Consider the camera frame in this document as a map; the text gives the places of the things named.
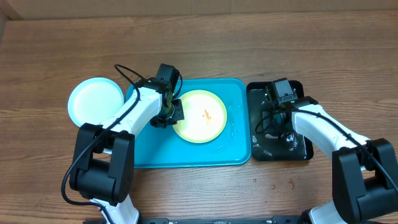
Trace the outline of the green sponge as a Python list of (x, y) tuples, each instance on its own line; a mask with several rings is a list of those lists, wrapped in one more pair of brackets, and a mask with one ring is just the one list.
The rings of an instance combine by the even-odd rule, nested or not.
[(267, 133), (267, 134), (265, 134), (265, 137), (267, 139), (283, 139), (283, 138), (285, 138), (285, 134), (272, 135), (272, 134)]

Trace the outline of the light blue plate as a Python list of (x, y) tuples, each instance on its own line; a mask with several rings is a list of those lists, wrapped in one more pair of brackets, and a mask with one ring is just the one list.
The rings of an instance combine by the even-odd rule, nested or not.
[(81, 82), (69, 96), (67, 110), (78, 126), (100, 124), (110, 118), (124, 104), (121, 88), (112, 80), (95, 77)]

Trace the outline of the yellow-green plate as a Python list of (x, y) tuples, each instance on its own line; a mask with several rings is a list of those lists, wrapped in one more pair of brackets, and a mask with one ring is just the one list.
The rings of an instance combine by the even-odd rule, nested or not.
[(184, 119), (173, 125), (175, 132), (192, 143), (206, 143), (217, 138), (227, 122), (222, 100), (206, 90), (192, 90), (180, 98)]

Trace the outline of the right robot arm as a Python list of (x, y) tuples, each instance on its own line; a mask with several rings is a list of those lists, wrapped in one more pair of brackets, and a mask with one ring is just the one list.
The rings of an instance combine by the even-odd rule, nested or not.
[(302, 223), (366, 223), (397, 211), (397, 159), (384, 138), (370, 140), (332, 118), (309, 96), (272, 101), (255, 127), (279, 138), (296, 132), (332, 162), (332, 200), (311, 208)]

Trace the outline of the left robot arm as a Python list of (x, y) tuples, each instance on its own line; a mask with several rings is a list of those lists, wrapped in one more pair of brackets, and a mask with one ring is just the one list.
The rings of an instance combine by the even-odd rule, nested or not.
[(83, 124), (78, 130), (73, 162), (62, 188), (70, 186), (95, 206), (102, 223), (137, 223), (129, 191), (134, 177), (134, 147), (146, 124), (165, 128), (183, 119), (174, 84), (135, 84), (130, 99), (102, 124)]

